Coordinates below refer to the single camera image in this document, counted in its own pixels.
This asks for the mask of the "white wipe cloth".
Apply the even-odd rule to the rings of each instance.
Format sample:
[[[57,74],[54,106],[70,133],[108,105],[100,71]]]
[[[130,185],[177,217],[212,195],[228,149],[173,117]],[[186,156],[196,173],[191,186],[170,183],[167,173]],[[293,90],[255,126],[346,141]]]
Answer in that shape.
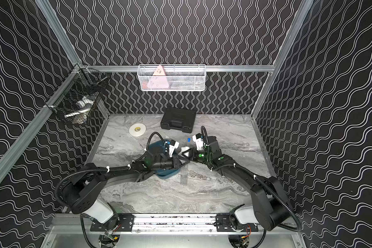
[[[190,147],[185,146],[181,148],[181,155],[184,157],[189,157]]]

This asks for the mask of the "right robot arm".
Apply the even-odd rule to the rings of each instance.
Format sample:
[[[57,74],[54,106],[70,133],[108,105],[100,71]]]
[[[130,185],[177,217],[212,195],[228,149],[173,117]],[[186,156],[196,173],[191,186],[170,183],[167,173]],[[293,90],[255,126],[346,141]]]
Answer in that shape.
[[[202,140],[202,149],[191,148],[189,159],[206,165],[212,172],[217,172],[248,190],[253,216],[265,230],[271,231],[276,227],[294,232],[302,230],[301,221],[278,179],[257,175],[222,153],[217,138],[209,136],[204,126],[201,126],[197,139]]]

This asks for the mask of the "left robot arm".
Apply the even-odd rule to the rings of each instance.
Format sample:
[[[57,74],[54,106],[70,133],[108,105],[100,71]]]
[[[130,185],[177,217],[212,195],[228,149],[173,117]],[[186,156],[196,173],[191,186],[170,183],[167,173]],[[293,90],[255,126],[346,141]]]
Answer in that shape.
[[[107,187],[127,182],[143,182],[160,171],[178,170],[190,159],[183,153],[175,154],[176,141],[165,141],[158,133],[161,147],[146,145],[145,152],[136,160],[121,167],[97,167],[94,163],[84,165],[79,171],[59,181],[54,190],[55,199],[81,219],[90,218],[105,230],[114,230],[120,225],[116,210],[99,199]]]

